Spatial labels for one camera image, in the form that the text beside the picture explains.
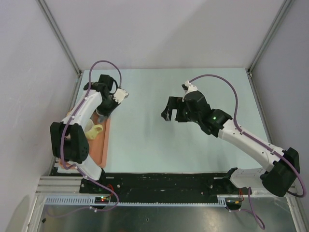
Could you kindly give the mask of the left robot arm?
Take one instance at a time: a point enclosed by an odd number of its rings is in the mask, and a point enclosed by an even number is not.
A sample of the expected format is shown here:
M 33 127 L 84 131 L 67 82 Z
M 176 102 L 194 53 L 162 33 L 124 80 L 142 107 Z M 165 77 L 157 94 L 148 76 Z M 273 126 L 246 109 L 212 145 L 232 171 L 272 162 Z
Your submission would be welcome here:
M 128 96 L 109 75 L 102 74 L 97 82 L 88 82 L 78 103 L 61 122 L 50 126 L 53 155 L 61 160 L 65 170 L 76 169 L 97 193 L 107 188 L 100 168 L 89 154 L 86 125 L 93 113 L 108 119 L 112 112 Z

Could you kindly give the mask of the grey mug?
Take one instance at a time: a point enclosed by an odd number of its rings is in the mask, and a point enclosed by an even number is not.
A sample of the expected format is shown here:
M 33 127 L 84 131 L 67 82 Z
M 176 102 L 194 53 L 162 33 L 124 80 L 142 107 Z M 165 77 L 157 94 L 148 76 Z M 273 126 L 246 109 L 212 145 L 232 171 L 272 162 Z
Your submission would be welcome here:
M 103 123 L 103 122 L 107 119 L 106 116 L 100 115 L 100 114 L 98 114 L 98 113 L 97 113 L 97 116 L 98 116 L 98 118 L 97 118 L 97 122 L 98 122 L 98 123 Z

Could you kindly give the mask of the yellow mug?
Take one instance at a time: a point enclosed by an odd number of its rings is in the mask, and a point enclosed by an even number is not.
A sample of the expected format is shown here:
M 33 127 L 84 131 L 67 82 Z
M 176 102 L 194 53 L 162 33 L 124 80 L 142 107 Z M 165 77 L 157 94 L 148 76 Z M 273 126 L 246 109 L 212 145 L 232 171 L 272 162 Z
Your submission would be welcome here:
M 89 119 L 84 133 L 88 140 L 95 140 L 99 133 L 103 132 L 103 126 L 101 124 L 94 124 L 94 122 Z

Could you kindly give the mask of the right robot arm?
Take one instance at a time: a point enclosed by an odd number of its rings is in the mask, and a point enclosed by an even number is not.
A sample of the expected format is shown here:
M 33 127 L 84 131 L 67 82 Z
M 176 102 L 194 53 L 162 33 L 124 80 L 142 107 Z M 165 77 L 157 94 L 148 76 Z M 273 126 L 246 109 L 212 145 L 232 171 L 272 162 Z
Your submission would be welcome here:
M 220 109 L 212 109 L 200 91 L 193 91 L 182 97 L 169 97 L 161 113 L 165 121 L 171 121 L 176 111 L 175 121 L 193 122 L 207 135 L 213 135 L 236 146 L 257 161 L 261 168 L 231 169 L 223 181 L 223 188 L 233 194 L 240 188 L 265 188 L 275 196 L 283 197 L 289 192 L 299 173 L 298 152 L 293 148 L 280 147 L 257 142 L 257 137 L 240 130 L 233 118 Z

